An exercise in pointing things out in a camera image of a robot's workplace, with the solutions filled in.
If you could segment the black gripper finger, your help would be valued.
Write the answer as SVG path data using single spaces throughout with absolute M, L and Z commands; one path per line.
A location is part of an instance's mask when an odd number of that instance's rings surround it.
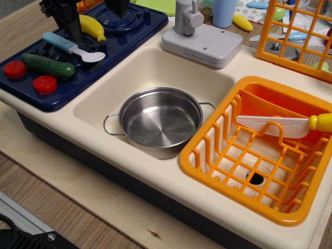
M 105 6 L 117 15 L 119 18 L 123 18 L 129 9 L 129 0 L 105 0 Z
M 55 13 L 53 15 L 58 27 L 62 29 L 72 41 L 81 41 L 81 25 L 79 20 L 79 13 Z

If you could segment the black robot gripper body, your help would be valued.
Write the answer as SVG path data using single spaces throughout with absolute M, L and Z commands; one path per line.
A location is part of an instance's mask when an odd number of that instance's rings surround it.
M 42 13 L 54 15 L 55 13 L 73 13 L 76 11 L 76 0 L 42 0 L 39 2 Z

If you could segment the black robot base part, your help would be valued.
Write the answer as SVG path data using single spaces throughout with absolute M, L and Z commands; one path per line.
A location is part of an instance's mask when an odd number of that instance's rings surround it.
M 9 229 L 1 229 L 1 248 L 78 248 L 55 231 L 32 235 L 19 230 L 16 224 L 3 214 L 1 221 L 9 226 Z

